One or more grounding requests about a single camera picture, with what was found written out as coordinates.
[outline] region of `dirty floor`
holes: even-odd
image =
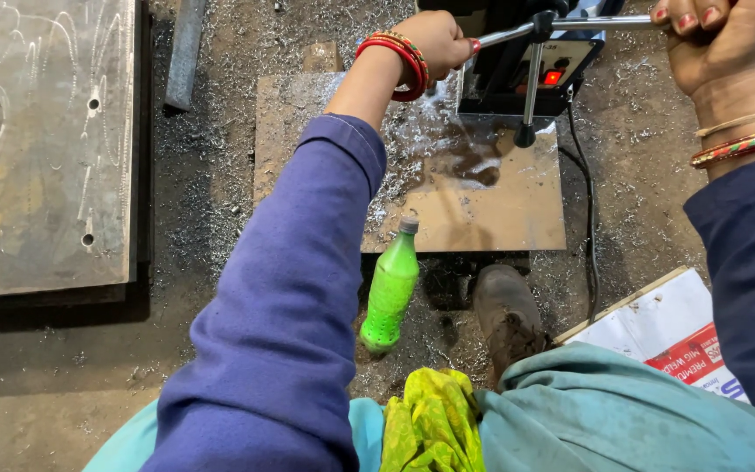
[[[629,13],[644,13],[635,0]],[[334,40],[351,58],[358,38],[412,13],[387,0],[210,0],[191,113],[156,111],[156,262],[149,293],[123,305],[0,312],[0,470],[80,470],[163,381],[193,358],[188,328],[252,212],[255,84],[296,73],[301,50]],[[156,96],[163,94],[176,2],[156,14]],[[705,184],[686,165],[696,150],[692,107],[673,85],[662,38],[613,34],[577,99],[577,127],[599,206],[603,305],[686,264],[705,273],[683,202]],[[561,144],[573,148],[564,120]],[[585,185],[563,159],[566,251],[426,256],[398,349],[357,353],[353,396],[386,401],[423,365],[489,384],[468,274],[504,260],[529,274],[554,333],[586,316]],[[364,257],[364,272],[374,259]],[[355,323],[362,322],[362,315]]]

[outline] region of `yellow-green cloth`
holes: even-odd
[[[462,372],[419,369],[407,377],[404,400],[383,410],[380,472],[484,472],[471,380]]]

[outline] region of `navy blue shirt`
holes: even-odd
[[[308,124],[191,326],[197,357],[162,390],[142,470],[357,470],[351,323],[367,207],[385,171],[367,123]],[[755,163],[686,210],[709,252],[724,358],[755,405]]]

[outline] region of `green plastic bottle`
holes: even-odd
[[[391,350],[401,335],[401,322],[419,279],[419,263],[415,259],[418,231],[417,219],[401,217],[398,235],[377,258],[368,313],[360,327],[360,340],[373,354]]]

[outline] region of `red indicator light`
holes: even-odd
[[[561,76],[564,74],[564,72],[559,72],[557,70],[551,70],[546,73],[546,78],[544,79],[544,85],[555,85],[558,83],[558,80],[561,80]]]

